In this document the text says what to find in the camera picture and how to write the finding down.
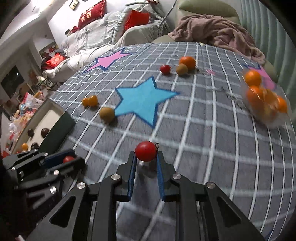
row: silver bolt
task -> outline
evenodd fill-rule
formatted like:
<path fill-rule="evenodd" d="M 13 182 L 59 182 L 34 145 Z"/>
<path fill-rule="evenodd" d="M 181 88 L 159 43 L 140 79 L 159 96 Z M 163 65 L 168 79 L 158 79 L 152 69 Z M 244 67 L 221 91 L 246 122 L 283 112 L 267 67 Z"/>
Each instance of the silver bolt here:
<path fill-rule="evenodd" d="M 177 180 L 179 180 L 179 179 L 181 179 L 181 174 L 179 174 L 179 173 L 175 173 L 175 174 L 173 174 L 173 179 L 177 179 Z"/>
<path fill-rule="evenodd" d="M 207 188 L 209 188 L 209 189 L 214 189 L 215 186 L 216 186 L 215 183 L 211 183 L 211 182 L 207 183 Z"/>
<path fill-rule="evenodd" d="M 85 188 L 85 186 L 86 186 L 85 183 L 78 183 L 77 184 L 78 189 L 83 189 L 83 188 Z"/>
<path fill-rule="evenodd" d="M 50 192 L 51 192 L 52 194 L 55 194 L 55 193 L 57 192 L 56 187 L 55 187 L 55 186 L 50 187 Z"/>
<path fill-rule="evenodd" d="M 118 180 L 120 178 L 120 175 L 119 174 L 113 174 L 112 176 L 111 176 L 111 179 L 112 180 Z"/>

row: red cushion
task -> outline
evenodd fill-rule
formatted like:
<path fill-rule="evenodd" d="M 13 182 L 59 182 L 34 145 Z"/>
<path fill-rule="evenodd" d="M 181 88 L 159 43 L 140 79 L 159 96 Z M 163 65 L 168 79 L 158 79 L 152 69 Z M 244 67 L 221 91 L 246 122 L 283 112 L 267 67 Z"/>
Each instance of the red cushion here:
<path fill-rule="evenodd" d="M 59 53 L 56 53 L 55 56 L 53 56 L 50 60 L 46 61 L 45 63 L 54 69 L 65 59 L 66 57 L 60 55 Z"/>
<path fill-rule="evenodd" d="M 96 5 L 87 9 L 83 14 L 81 14 L 81 17 L 79 18 L 79 29 L 82 29 L 83 27 L 95 21 L 96 19 L 103 17 L 105 14 L 105 9 L 106 0 L 100 1 Z"/>
<path fill-rule="evenodd" d="M 150 18 L 149 13 L 143 13 L 143 12 L 138 12 L 136 10 L 132 10 L 124 26 L 124 30 L 128 30 L 129 28 L 134 26 L 148 24 L 149 18 Z"/>

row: plaid bedsheet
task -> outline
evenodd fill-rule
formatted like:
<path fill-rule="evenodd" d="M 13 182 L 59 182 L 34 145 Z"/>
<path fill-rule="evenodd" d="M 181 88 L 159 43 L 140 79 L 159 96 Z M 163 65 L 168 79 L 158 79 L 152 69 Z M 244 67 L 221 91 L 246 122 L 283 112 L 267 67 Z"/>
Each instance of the plaid bedsheet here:
<path fill-rule="evenodd" d="M 76 120 L 61 149 L 73 148 L 85 158 L 86 169 L 79 178 L 87 184 L 102 181 L 127 161 L 138 143 L 159 142 L 177 172 L 194 182 L 215 182 L 267 240 L 274 240 L 296 205 L 293 128 L 287 123 L 267 129 L 224 93 L 208 90 L 225 87 L 239 96 L 243 65 L 255 63 L 230 51 L 186 42 L 133 45 L 124 52 L 134 54 L 118 59 L 107 71 L 84 73 L 94 64 L 90 63 L 51 97 Z M 193 56 L 199 68 L 213 74 L 179 77 L 175 69 L 182 56 Z M 172 67 L 172 75 L 160 73 L 163 64 Z M 159 88 L 180 92 L 159 105 L 155 129 L 132 114 L 106 126 L 99 109 L 81 105 L 82 98 L 95 94 L 101 106 L 115 108 L 120 101 L 115 87 L 137 86 L 152 75 Z M 118 203 L 117 238 L 175 239 L 175 205 L 160 200 L 156 174 L 143 166 L 138 168 L 131 202 Z"/>

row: blue gripper pad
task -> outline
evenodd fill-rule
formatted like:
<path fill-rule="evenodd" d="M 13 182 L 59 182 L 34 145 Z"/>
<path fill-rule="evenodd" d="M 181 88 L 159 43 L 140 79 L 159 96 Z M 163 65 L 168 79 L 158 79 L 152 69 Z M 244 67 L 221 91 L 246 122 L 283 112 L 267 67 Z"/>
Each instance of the blue gripper pad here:
<path fill-rule="evenodd" d="M 161 200 L 164 200 L 165 191 L 164 191 L 163 172 L 161 169 L 158 154 L 156 155 L 156 174 L 157 174 L 157 180 L 158 180 L 159 195 Z"/>
<path fill-rule="evenodd" d="M 133 195 L 133 185 L 135 182 L 136 167 L 137 167 L 137 158 L 136 158 L 136 155 L 134 155 L 133 163 L 131 165 L 130 175 L 128 178 L 128 199 L 129 200 L 131 200 L 131 196 Z"/>

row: pink blanket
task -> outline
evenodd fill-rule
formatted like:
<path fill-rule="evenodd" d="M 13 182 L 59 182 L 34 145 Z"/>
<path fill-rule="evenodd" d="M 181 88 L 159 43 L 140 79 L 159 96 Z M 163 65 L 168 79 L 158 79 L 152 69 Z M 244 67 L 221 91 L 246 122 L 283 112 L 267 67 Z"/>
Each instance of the pink blanket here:
<path fill-rule="evenodd" d="M 185 16 L 169 36 L 175 41 L 214 45 L 243 54 L 261 65 L 265 63 L 265 56 L 255 47 L 250 33 L 242 26 L 219 16 Z"/>

